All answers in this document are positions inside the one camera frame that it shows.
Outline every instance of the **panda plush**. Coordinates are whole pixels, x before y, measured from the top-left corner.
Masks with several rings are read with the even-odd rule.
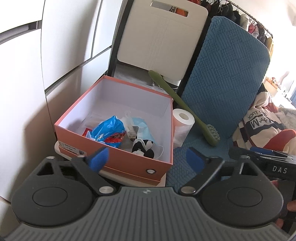
[[[135,141],[133,142],[132,153],[139,156],[145,156],[153,159],[154,152],[151,149],[152,144],[153,144],[153,141],[150,141],[150,140],[135,139]]]

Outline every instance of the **clothes rack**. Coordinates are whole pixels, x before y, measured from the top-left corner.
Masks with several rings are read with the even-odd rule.
[[[273,38],[272,33],[264,27],[264,25],[262,23],[260,23],[259,21],[257,21],[257,19],[255,19],[252,15],[250,15],[248,12],[246,12],[244,9],[240,8],[237,4],[235,4],[234,2],[232,2],[231,0],[224,0],[225,2],[229,2],[231,3],[233,6],[237,7],[239,10],[241,10],[244,14],[248,15],[252,20],[254,20],[256,23],[261,24],[264,28],[264,30],[270,34],[270,37]]]

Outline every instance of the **white wardrobe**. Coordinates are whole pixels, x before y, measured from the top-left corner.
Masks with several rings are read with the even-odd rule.
[[[43,158],[55,155],[53,124],[107,71],[121,4],[0,3],[0,235],[17,224],[9,206],[14,190]],[[41,20],[15,35],[19,26]]]

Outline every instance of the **hanging clothes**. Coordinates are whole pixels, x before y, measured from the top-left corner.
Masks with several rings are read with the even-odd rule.
[[[271,49],[270,49],[270,52],[269,52],[270,58],[272,57],[273,52],[274,52],[274,44],[272,43]]]
[[[255,30],[255,26],[254,26],[254,24],[251,23],[250,26],[249,26],[248,32],[250,34],[252,34],[254,32],[254,30]]]
[[[264,45],[267,48],[267,37],[265,36]]]
[[[202,1],[200,4],[202,7],[206,8],[208,12],[211,11],[211,4],[207,1]]]
[[[272,37],[267,38],[267,41],[266,42],[267,42],[266,43],[266,47],[267,47],[267,49],[268,49],[268,51],[270,53],[271,46],[272,46]]]
[[[236,23],[238,26],[240,26],[240,19],[241,19],[241,16],[240,16],[239,12],[238,12],[237,10],[235,10],[235,11],[233,11],[233,14],[234,14],[234,16],[235,16],[235,18],[236,18],[235,23]]]
[[[211,6],[211,11],[209,12],[208,17],[212,18],[216,16],[218,13],[219,6],[220,6],[220,1],[219,0],[215,1]]]
[[[239,24],[244,30],[248,31],[250,21],[249,21],[249,16],[242,14],[240,18],[240,24]]]
[[[261,42],[264,43],[265,41],[265,30],[263,28],[263,26],[261,24],[256,24],[256,26],[258,27],[258,37],[257,39]]]
[[[217,14],[217,16],[226,17],[226,18],[228,18],[229,20],[231,20],[233,22],[236,21],[236,17],[234,16],[233,7],[232,7],[231,3],[223,4],[221,6],[221,9],[222,9],[222,11],[219,12]]]
[[[258,30],[259,30],[258,27],[255,25],[254,32],[252,33],[252,35],[253,35],[255,38],[257,38],[258,35],[259,35],[259,31],[258,31]]]

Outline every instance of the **blue textured cushion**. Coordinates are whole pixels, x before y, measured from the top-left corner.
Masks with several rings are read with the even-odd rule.
[[[268,50],[259,40],[225,17],[212,18],[182,99],[217,129],[221,141],[211,147],[193,128],[183,146],[174,150],[166,186],[177,190],[195,176],[186,163],[188,147],[229,159],[231,136],[252,104],[269,62]]]

